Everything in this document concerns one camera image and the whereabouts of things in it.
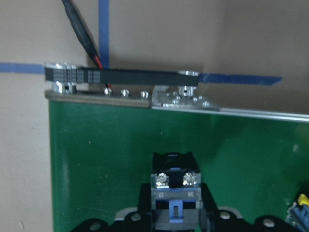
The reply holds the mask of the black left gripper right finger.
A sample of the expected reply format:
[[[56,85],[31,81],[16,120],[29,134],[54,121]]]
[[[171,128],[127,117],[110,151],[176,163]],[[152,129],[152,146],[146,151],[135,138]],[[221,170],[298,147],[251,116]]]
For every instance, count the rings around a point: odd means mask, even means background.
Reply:
[[[202,232],[214,232],[218,207],[206,183],[201,183],[201,198],[203,206],[199,213],[200,229]]]

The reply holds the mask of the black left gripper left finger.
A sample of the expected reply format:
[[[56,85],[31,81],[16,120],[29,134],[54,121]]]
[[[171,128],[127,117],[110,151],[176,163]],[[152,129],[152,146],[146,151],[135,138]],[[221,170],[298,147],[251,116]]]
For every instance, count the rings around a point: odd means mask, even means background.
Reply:
[[[149,183],[143,183],[140,186],[138,213],[142,217],[146,217],[150,220],[153,219],[152,214],[152,192],[151,185]]]

